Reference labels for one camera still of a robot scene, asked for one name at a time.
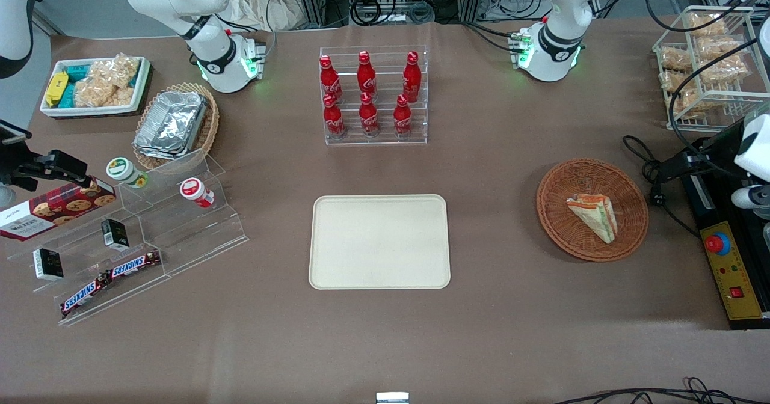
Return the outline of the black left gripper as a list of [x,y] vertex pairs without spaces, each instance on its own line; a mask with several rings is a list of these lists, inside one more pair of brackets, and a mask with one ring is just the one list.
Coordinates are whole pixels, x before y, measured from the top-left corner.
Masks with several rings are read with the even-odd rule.
[[[745,171],[735,163],[744,132],[744,122],[737,121],[717,133],[697,140],[697,149],[724,171]],[[658,165],[658,180],[676,180],[701,171],[701,159],[689,151],[680,151]]]

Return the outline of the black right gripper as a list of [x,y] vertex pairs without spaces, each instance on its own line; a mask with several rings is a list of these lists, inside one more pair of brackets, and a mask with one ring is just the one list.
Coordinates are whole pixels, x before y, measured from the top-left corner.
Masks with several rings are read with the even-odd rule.
[[39,179],[66,180],[76,184],[85,184],[89,180],[87,163],[66,152],[52,150],[46,155],[38,156],[28,147],[1,147],[2,184],[36,191],[38,180],[16,175],[17,169],[34,162],[39,168]]

